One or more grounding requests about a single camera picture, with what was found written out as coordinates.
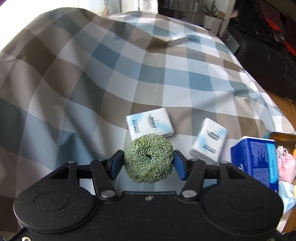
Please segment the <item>black leather sofa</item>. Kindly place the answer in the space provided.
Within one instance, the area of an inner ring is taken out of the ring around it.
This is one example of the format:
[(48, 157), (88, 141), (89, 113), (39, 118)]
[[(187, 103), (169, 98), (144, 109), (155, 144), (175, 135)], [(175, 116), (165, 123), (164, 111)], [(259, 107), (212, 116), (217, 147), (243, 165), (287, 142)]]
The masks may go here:
[(221, 40), (264, 88), (295, 100), (295, 1), (236, 1)]

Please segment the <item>green crochet scrubber ball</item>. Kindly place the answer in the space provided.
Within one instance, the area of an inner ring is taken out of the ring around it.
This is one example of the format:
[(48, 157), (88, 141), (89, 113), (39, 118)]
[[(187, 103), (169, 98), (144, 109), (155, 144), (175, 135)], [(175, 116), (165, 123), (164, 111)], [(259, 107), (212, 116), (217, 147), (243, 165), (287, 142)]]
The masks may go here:
[(124, 151), (127, 175), (135, 183), (156, 183), (164, 180), (173, 169), (173, 146), (156, 134), (136, 138)]

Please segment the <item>blue tissue box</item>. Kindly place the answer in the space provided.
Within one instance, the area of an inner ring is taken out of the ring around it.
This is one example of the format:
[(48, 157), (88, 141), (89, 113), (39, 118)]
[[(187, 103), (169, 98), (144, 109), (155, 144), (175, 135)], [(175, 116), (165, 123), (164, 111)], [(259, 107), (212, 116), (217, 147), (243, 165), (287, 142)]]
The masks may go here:
[(274, 140), (242, 137), (231, 147), (231, 163), (278, 192), (278, 160)]

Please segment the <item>plaid checkered blanket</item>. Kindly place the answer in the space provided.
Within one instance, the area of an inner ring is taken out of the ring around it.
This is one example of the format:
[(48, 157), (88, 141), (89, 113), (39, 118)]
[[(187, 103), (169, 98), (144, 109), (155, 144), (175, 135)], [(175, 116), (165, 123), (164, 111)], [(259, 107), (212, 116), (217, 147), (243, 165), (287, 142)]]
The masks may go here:
[(243, 136), (293, 133), (288, 119), (209, 31), (140, 11), (39, 15), (1, 51), (1, 236), (18, 231), (15, 198), (74, 160), (131, 142), (126, 117), (165, 108), (189, 156), (205, 118), (227, 128), (221, 160)]

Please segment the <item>white potted plant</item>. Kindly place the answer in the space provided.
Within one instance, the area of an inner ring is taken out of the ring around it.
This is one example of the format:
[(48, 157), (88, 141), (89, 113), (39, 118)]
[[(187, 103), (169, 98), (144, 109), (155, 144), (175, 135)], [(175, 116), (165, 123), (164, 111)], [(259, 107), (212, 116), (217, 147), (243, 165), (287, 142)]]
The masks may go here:
[(224, 12), (219, 11), (216, 1), (205, 2), (202, 6), (203, 28), (217, 35), (224, 21)]

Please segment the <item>white tissue pack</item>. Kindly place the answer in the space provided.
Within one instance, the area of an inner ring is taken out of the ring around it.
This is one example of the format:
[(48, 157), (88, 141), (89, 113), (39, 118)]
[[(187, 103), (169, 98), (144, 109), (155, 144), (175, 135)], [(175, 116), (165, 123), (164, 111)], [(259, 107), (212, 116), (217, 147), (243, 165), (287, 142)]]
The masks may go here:
[(126, 116), (126, 122), (132, 140), (148, 134), (163, 137), (174, 134), (173, 126), (165, 108), (128, 115)]
[(189, 153), (210, 165), (218, 163), (227, 132), (222, 125), (205, 118)]

